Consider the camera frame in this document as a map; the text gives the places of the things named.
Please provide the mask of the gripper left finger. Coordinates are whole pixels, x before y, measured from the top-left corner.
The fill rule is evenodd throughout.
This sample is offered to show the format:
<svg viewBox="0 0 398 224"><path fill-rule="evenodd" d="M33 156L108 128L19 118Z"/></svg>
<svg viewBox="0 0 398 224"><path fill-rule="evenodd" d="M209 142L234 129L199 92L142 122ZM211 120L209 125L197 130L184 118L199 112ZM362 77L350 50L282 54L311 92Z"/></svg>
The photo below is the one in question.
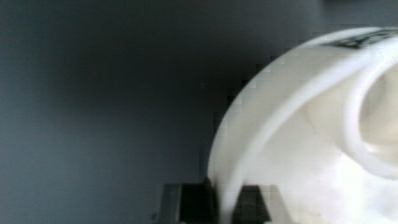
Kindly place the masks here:
<svg viewBox="0 0 398 224"><path fill-rule="evenodd" d="M216 203L209 180L167 184L154 224L215 224Z"/></svg>

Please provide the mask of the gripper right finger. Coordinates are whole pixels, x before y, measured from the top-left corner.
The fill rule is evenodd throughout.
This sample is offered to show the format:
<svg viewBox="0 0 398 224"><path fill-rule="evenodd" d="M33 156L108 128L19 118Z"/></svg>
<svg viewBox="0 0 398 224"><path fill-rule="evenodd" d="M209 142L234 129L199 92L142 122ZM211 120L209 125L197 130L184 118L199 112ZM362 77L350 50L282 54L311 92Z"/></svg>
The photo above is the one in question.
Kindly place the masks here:
<svg viewBox="0 0 398 224"><path fill-rule="evenodd" d="M275 185L241 187L232 224L295 224Z"/></svg>

